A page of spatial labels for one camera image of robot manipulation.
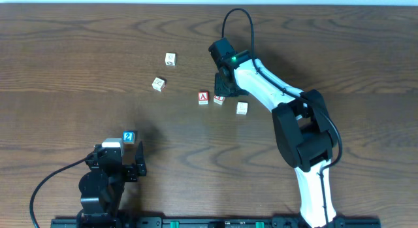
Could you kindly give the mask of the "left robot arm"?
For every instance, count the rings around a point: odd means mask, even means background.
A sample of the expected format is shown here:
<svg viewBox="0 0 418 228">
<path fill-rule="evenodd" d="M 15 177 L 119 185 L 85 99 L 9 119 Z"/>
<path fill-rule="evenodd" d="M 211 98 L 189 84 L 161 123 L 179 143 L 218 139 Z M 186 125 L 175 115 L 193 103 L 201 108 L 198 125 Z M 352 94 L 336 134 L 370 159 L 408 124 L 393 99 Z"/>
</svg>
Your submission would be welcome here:
<svg viewBox="0 0 418 228">
<path fill-rule="evenodd" d="M 94 146 L 86 159 L 90 171 L 79 181 L 80 202 L 86 225 L 116 224 L 121 196 L 127 182 L 137 182 L 146 176 L 143 143 L 139 142 L 135 162 L 123 164 L 123 142 L 108 138 Z"/>
</svg>

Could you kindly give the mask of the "white block soccer ball picture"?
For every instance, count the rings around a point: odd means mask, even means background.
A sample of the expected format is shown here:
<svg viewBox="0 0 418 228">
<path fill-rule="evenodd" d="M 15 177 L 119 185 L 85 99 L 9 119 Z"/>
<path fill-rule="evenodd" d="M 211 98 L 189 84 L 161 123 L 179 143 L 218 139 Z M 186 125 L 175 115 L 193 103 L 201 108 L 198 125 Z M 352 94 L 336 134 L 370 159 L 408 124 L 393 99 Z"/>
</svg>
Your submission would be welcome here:
<svg viewBox="0 0 418 228">
<path fill-rule="evenodd" d="M 165 64 L 168 66 L 175 66 L 176 64 L 176 54 L 175 53 L 166 53 L 165 54 Z"/>
</svg>

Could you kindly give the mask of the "blue number 2 block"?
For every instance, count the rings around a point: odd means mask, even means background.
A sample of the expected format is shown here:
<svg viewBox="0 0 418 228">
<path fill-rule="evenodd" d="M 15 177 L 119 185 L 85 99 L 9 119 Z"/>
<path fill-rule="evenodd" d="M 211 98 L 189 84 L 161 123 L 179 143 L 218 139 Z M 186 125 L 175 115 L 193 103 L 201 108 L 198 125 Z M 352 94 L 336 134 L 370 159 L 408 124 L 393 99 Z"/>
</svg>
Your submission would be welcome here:
<svg viewBox="0 0 418 228">
<path fill-rule="evenodd" d="M 124 131 L 122 139 L 125 144 L 134 144 L 136 140 L 136 134 L 134 131 Z"/>
</svg>

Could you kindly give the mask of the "plain white wooden block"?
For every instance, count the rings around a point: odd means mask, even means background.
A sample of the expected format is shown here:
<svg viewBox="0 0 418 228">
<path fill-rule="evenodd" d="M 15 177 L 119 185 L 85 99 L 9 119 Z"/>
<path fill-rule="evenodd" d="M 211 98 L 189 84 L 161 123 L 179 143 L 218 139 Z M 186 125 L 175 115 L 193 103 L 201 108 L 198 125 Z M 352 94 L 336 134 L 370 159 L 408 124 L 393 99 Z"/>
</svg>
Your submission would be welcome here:
<svg viewBox="0 0 418 228">
<path fill-rule="evenodd" d="M 236 106 L 236 113 L 239 115 L 246 115 L 248 113 L 248 103 L 238 102 Z"/>
</svg>

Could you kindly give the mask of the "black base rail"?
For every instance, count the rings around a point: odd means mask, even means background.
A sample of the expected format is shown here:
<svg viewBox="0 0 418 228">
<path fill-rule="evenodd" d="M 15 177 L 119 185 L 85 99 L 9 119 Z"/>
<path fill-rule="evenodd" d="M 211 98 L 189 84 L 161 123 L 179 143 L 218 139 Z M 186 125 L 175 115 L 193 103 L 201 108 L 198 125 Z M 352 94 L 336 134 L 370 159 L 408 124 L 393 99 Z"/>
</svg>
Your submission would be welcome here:
<svg viewBox="0 0 418 228">
<path fill-rule="evenodd" d="M 260 219 L 189 219 L 189 218 L 113 218 L 107 220 L 87 218 L 56 218 L 51 228 L 309 228 L 299 217 L 273 217 Z"/>
</svg>

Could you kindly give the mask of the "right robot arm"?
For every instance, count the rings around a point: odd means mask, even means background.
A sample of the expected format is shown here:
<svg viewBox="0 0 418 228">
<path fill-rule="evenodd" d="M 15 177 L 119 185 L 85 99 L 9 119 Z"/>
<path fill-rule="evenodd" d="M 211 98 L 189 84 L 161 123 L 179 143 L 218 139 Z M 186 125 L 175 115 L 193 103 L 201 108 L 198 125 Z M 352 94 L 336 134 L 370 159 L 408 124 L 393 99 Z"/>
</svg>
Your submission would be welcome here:
<svg viewBox="0 0 418 228">
<path fill-rule="evenodd" d="M 329 117 L 323 96 L 286 84 L 250 52 L 211 48 L 216 64 L 216 95 L 251 94 L 271 113 L 278 150 L 294 168 L 300 191 L 300 214 L 310 227 L 324 227 L 336 217 L 329 169 L 337 163 L 332 149 L 342 147 L 338 129 Z"/>
</svg>

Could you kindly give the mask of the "red letter I block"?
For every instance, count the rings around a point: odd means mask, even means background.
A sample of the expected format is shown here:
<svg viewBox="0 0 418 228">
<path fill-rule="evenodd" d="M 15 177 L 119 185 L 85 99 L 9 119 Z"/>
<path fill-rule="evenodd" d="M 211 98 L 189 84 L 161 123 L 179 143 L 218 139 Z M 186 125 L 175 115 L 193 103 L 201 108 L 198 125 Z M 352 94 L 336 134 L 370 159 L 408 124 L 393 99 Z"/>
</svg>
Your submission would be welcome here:
<svg viewBox="0 0 418 228">
<path fill-rule="evenodd" d="M 214 96 L 214 102 L 216 104 L 222 105 L 224 101 L 225 101 L 225 97 L 217 96 L 217 95 Z"/>
</svg>

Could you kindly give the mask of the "red letter A block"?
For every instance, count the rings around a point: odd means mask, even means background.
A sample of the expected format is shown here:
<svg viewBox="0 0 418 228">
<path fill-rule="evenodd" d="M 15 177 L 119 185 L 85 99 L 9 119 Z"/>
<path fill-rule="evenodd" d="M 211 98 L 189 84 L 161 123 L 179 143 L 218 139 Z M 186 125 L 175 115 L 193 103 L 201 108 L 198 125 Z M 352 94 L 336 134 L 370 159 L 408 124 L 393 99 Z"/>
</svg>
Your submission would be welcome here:
<svg viewBox="0 0 418 228">
<path fill-rule="evenodd" d="M 198 103 L 199 105 L 207 105 L 209 102 L 209 96 L 207 91 L 198 92 Z"/>
</svg>

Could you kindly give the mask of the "white block red side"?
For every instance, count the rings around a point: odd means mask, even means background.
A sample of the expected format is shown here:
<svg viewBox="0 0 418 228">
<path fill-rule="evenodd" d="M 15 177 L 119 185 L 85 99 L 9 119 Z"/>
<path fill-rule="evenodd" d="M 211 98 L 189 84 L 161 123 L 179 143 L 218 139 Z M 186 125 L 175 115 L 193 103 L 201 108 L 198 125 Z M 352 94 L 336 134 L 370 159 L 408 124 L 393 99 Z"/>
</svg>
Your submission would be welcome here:
<svg viewBox="0 0 418 228">
<path fill-rule="evenodd" d="M 152 88 L 159 92 L 162 92 L 165 86 L 166 86 L 166 81 L 159 77 L 156 77 L 154 81 L 152 82 Z"/>
</svg>

